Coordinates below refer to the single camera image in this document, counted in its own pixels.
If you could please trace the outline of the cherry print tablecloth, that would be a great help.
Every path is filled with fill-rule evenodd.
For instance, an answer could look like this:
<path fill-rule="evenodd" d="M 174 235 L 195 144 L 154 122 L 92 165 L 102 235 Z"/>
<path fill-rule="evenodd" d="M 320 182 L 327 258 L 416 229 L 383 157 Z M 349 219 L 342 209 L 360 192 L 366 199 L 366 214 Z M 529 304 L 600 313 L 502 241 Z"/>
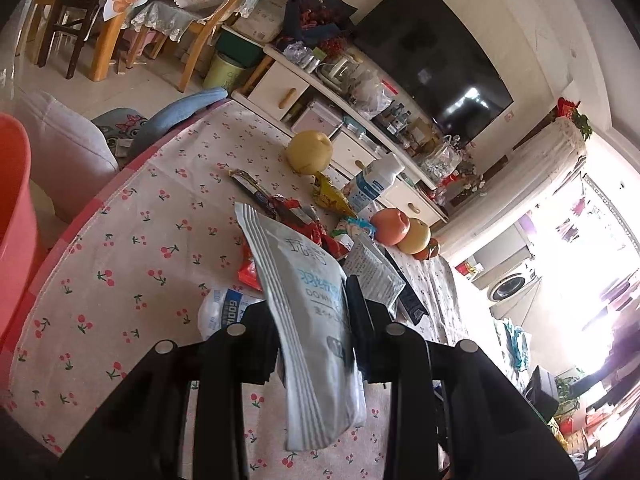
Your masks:
<path fill-rule="evenodd" d="M 283 159 L 285 136 L 229 100 L 179 126 L 125 169 L 55 245 L 25 300 L 26 321 L 3 400 L 32 436 L 42 466 L 4 466 L 7 479 L 59 479 L 66 448 L 157 341 L 202 342 L 198 309 L 236 278 L 243 196 L 228 172 L 301 196 L 310 182 Z M 390 388 L 367 391 L 369 415 L 321 450 L 288 452 L 277 377 L 244 385 L 247 479 L 378 479 Z"/>

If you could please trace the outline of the dark wooden dining chair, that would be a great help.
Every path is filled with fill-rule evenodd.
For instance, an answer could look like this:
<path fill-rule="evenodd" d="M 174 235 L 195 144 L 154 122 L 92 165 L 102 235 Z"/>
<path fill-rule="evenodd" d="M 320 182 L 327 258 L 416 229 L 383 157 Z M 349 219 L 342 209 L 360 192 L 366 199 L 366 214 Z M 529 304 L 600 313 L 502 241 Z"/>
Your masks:
<path fill-rule="evenodd" d="M 63 34 L 75 40 L 65 75 L 66 79 L 72 79 L 81 51 L 103 6 L 104 0 L 54 0 L 43 32 L 37 65 L 43 67 L 47 64 L 54 36 Z"/>

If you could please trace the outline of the large white wipes pouch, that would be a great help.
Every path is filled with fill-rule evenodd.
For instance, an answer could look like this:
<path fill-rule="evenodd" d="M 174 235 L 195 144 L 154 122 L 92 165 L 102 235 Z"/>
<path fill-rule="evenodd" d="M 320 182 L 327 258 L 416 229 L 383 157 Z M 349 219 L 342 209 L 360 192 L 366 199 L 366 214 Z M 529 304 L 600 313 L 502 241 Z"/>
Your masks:
<path fill-rule="evenodd" d="M 234 212 L 280 338 L 286 448 L 326 448 L 367 417 L 345 273 L 319 245 L 253 206 L 237 203 Z"/>

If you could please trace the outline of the light wooden chair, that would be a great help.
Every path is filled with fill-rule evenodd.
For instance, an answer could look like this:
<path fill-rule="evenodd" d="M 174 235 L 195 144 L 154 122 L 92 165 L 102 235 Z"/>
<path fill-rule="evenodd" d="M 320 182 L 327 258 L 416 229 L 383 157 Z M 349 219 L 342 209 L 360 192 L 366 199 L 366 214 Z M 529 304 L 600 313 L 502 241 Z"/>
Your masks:
<path fill-rule="evenodd" d="M 136 32 L 136 36 L 130 41 L 126 58 L 121 58 L 119 64 L 130 70 L 143 52 L 151 32 L 155 32 L 155 42 L 150 58 L 157 57 L 167 40 L 178 44 L 182 36 L 186 32 L 190 32 L 194 38 L 190 47 L 186 49 L 188 57 L 183 67 L 181 79 L 177 84 L 177 89 L 180 92 L 185 92 L 206 42 L 212 39 L 216 31 L 230 16 L 241 13 L 241 8 L 247 1 L 210 0 L 200 8 L 198 6 L 180 8 L 175 0 L 149 0 L 134 11 L 128 22 L 128 27 Z"/>

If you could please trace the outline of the white washing machine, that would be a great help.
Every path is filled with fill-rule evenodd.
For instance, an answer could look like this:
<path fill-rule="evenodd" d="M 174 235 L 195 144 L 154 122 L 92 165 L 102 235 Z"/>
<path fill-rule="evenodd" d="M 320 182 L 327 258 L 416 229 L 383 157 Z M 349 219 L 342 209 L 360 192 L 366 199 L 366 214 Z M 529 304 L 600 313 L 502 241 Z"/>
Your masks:
<path fill-rule="evenodd" d="M 483 271 L 472 284 L 487 297 L 491 315 L 500 320 L 539 280 L 534 256 L 521 259 L 513 255 L 498 266 Z"/>

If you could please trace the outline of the white plastic bottle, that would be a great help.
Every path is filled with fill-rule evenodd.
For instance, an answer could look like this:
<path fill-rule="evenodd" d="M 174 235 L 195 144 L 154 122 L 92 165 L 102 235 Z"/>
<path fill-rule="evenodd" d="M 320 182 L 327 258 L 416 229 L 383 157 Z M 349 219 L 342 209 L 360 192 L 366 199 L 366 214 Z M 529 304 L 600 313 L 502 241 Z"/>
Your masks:
<path fill-rule="evenodd" d="M 391 188 L 404 170 L 405 165 L 394 153 L 370 162 L 342 188 L 349 207 L 360 214 Z"/>

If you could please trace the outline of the red apple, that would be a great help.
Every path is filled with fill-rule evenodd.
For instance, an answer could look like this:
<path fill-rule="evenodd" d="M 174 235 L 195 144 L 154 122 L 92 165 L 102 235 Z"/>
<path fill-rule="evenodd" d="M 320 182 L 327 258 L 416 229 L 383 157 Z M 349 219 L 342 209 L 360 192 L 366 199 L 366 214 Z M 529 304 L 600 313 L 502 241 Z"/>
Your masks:
<path fill-rule="evenodd" d="M 370 223 L 375 227 L 374 239 L 385 246 L 401 242 L 410 229 L 409 218 L 397 208 L 385 208 L 376 212 Z"/>

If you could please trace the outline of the red snack wrapper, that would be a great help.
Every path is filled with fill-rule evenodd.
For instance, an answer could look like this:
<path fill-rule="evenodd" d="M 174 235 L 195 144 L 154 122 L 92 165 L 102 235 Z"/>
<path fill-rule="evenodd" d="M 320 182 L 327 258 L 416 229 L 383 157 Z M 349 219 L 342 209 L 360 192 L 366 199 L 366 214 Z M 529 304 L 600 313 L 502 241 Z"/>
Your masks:
<path fill-rule="evenodd" d="M 324 225 L 318 221 L 311 221 L 310 223 L 305 223 L 303 226 L 287 221 L 285 221 L 284 224 L 321 246 L 336 260 L 341 260 L 341 258 L 344 258 L 349 252 L 349 247 L 330 237 Z M 242 284 L 261 292 L 262 286 L 260 286 L 258 280 L 256 264 L 246 237 L 242 239 L 242 255 L 243 259 L 238 271 L 238 280 Z"/>

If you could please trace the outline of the black flat television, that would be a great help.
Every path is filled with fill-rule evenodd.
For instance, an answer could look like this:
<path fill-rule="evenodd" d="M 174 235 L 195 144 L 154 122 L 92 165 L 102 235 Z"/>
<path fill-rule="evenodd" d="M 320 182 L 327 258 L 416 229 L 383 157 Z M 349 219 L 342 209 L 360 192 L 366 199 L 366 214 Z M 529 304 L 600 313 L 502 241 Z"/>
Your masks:
<path fill-rule="evenodd" d="M 464 144 L 513 102 L 494 64 L 444 0 L 382 0 L 355 27 L 354 43 L 442 133 Z"/>

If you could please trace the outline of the white cushion stool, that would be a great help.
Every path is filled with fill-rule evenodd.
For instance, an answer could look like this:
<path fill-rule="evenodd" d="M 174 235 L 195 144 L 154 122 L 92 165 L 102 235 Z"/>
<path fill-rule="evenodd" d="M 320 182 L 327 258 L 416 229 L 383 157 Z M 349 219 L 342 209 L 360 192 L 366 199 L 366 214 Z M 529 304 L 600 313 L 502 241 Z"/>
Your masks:
<path fill-rule="evenodd" d="M 101 130 L 47 92 L 22 94 L 14 107 L 32 151 L 32 180 L 61 220 L 71 222 L 118 174 Z"/>

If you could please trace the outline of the white lace covered air conditioner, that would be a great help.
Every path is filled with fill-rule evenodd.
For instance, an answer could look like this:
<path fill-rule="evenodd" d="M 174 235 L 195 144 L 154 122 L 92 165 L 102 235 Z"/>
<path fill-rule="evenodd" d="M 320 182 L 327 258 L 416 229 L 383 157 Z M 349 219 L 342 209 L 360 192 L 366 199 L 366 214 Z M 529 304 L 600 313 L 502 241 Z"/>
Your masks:
<path fill-rule="evenodd" d="M 550 122 L 437 230 L 440 254 L 455 266 L 477 252 L 556 190 L 585 154 L 574 122 L 565 117 Z"/>

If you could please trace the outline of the red black foil wrapper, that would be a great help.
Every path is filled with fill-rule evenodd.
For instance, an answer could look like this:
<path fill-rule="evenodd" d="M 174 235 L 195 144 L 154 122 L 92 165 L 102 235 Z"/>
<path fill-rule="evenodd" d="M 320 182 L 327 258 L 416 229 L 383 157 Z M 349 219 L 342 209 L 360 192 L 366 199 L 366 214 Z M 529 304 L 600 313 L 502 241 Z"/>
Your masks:
<path fill-rule="evenodd" d="M 269 194 L 245 170 L 231 169 L 228 175 L 232 182 L 270 218 L 300 228 L 319 221 L 312 208 L 303 207 L 298 200 L 292 198 Z"/>

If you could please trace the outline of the orange persimmon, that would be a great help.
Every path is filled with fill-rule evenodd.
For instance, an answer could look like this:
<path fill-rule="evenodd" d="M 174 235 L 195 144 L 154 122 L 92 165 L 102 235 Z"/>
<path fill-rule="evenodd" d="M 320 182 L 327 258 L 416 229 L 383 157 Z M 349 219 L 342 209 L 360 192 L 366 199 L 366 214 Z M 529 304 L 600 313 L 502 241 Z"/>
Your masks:
<path fill-rule="evenodd" d="M 440 244 L 436 238 L 431 238 L 428 242 L 427 246 L 422 249 L 420 252 L 416 252 L 413 254 L 413 258 L 419 261 L 428 260 L 431 258 L 435 258 L 440 251 Z"/>

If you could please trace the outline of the white paper leaflet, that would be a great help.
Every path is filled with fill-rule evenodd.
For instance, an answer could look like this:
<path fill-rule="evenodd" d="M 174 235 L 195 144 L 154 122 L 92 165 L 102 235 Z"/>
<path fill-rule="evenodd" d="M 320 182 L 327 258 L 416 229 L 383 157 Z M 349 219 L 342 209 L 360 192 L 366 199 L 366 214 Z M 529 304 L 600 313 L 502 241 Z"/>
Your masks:
<path fill-rule="evenodd" d="M 364 298 L 384 304 L 390 316 L 396 318 L 397 300 L 406 284 L 374 240 L 357 234 L 343 270 L 347 276 L 358 278 Z"/>

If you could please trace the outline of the pink plastic trash bucket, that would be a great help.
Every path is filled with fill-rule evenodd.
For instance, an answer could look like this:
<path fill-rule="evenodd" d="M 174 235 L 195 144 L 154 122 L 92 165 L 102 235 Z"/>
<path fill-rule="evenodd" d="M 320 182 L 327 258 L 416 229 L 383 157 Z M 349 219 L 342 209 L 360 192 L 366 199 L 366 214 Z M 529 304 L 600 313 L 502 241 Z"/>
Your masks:
<path fill-rule="evenodd" d="M 23 125 L 1 114 L 1 342 L 43 262 L 44 250 L 29 178 L 32 153 Z"/>

